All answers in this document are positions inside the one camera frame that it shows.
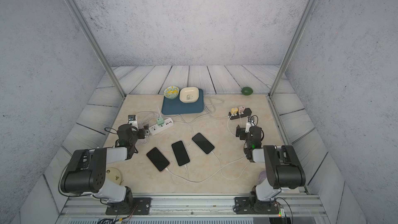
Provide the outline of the light green case phone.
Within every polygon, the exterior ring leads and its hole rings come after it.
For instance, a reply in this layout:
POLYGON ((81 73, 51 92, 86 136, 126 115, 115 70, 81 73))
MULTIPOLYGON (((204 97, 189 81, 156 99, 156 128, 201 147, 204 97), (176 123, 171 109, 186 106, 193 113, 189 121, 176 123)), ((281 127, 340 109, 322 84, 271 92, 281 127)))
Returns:
POLYGON ((214 149, 214 145, 202 134, 197 133, 192 137, 192 141, 206 154, 210 154, 214 149))

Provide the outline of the black phone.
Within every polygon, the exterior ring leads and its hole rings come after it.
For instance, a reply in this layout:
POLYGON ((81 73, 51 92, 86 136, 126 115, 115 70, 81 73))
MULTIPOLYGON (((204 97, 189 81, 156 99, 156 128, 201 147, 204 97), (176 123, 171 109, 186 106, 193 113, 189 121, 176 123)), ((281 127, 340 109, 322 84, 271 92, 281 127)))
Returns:
POLYGON ((179 167, 185 166, 190 162, 190 157, 186 150, 183 141, 178 141, 172 144, 172 150, 175 155, 179 167))

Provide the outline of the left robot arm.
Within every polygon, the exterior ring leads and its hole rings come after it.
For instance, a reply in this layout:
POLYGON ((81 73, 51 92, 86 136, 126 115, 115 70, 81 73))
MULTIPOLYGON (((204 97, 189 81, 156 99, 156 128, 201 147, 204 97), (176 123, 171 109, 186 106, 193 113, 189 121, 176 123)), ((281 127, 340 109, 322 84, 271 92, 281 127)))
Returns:
POLYGON ((108 208, 118 214, 133 209, 131 189, 107 179, 106 167, 114 162, 130 160, 138 153, 137 141, 145 139, 149 130, 148 127, 139 128, 128 123, 121 125, 116 134, 118 139, 114 147, 74 151, 60 176, 59 193, 67 197, 92 195, 106 200, 108 208))

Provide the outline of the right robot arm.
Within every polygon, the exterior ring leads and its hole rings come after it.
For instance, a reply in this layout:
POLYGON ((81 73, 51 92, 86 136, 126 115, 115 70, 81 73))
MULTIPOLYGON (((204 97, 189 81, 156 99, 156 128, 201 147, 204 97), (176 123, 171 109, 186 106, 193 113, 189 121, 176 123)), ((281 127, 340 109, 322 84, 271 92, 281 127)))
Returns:
POLYGON ((261 213, 268 207, 276 207, 276 197, 285 189, 305 186, 304 169, 291 145, 262 145, 265 137, 259 126, 236 127, 236 137, 244 141, 244 154, 252 163, 265 164, 266 179, 254 186, 245 207, 261 213))

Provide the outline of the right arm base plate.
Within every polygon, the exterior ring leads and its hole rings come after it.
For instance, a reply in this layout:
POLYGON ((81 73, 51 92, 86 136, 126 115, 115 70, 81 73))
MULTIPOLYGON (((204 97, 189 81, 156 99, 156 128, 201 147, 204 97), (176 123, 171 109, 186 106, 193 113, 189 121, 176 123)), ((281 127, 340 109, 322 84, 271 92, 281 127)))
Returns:
POLYGON ((238 215, 280 215, 280 207, 277 202, 263 202, 249 197, 235 197, 233 212, 238 215))

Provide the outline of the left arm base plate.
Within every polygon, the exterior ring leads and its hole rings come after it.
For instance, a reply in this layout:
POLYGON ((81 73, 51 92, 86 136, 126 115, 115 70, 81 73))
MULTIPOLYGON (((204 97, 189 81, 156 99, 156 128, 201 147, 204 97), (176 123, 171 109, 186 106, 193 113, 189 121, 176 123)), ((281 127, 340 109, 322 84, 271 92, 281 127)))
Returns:
POLYGON ((105 215, 149 215, 152 198, 128 198, 119 203, 107 203, 105 215))

